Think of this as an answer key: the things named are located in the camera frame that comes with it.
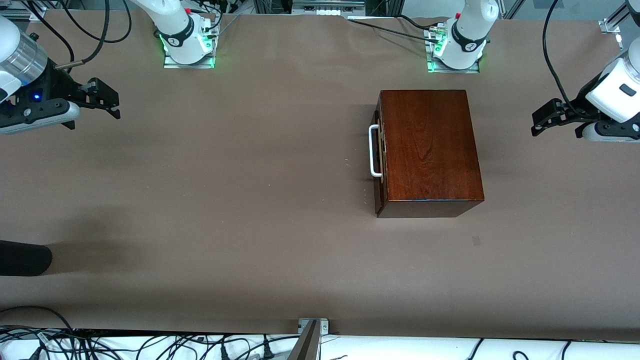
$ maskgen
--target metal handle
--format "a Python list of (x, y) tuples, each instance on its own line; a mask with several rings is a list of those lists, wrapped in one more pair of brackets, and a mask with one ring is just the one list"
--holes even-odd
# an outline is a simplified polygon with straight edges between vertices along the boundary
[(371, 132), (373, 129), (379, 129), (380, 125), (373, 124), (369, 126), (369, 166), (371, 168), (371, 175), (373, 177), (382, 177), (381, 172), (376, 172), (376, 169), (373, 168), (373, 136), (371, 136)]

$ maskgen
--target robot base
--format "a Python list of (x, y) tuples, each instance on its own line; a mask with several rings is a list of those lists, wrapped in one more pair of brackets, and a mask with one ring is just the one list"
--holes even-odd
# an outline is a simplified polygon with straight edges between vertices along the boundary
[[(218, 50), (218, 34), (220, 33), (220, 23), (218, 21), (218, 17), (220, 14), (216, 15), (214, 19), (215, 22), (218, 23), (211, 30), (202, 33), (202, 42), (204, 46), (207, 48), (211, 48), (211, 52), (207, 53), (200, 61), (192, 63), (192, 64), (181, 64), (177, 63), (174, 59), (171, 58), (169, 52), (166, 49), (166, 44), (163, 43), (164, 50), (164, 64), (163, 67), (165, 69), (213, 69), (216, 66), (216, 51)], [(211, 20), (208, 18), (204, 18), (204, 26), (211, 26)]]
[(428, 39), (436, 39), (438, 40), (437, 44), (432, 42), (425, 41), (424, 45), (427, 51), (427, 69), (429, 72), (445, 72), (445, 73), (453, 73), (453, 74), (477, 74), (480, 72), (480, 65), (478, 61), (476, 61), (470, 68), (468, 69), (452, 69), (446, 66), (442, 60), (438, 59), (433, 54), (439, 51), (442, 48), (442, 45), (446, 43), (446, 27), (443, 22), (439, 23), (437, 26), (431, 28), (431, 30), (424, 30), (424, 37)]

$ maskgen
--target wood grain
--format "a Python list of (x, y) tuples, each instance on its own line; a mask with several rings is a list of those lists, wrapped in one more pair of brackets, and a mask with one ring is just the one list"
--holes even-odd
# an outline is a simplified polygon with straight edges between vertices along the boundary
[(464, 90), (380, 93), (389, 201), (484, 200)]

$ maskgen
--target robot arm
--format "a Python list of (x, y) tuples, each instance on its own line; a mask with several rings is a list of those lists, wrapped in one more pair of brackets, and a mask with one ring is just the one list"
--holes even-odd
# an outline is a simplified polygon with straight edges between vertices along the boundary
[(465, 0), (460, 16), (445, 22), (447, 41), (434, 55), (452, 69), (468, 69), (482, 56), (499, 12), (495, 0)]
[(640, 143), (640, 37), (585, 85), (571, 104), (577, 113), (560, 99), (550, 100), (533, 113), (531, 134), (580, 122), (577, 138)]
[(212, 51), (211, 20), (188, 12), (180, 0), (132, 1), (154, 21), (164, 47), (175, 62), (193, 64)]
[(118, 93), (100, 79), (76, 83), (56, 68), (34, 38), (2, 15), (0, 34), (0, 133), (53, 124), (73, 129), (80, 107), (106, 110), (120, 118)]

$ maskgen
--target brown wooden case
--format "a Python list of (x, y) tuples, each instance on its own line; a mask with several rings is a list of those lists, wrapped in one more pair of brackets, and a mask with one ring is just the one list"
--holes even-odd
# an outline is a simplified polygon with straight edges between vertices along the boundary
[(383, 90), (369, 131), (378, 217), (456, 217), (484, 201), (466, 91)]

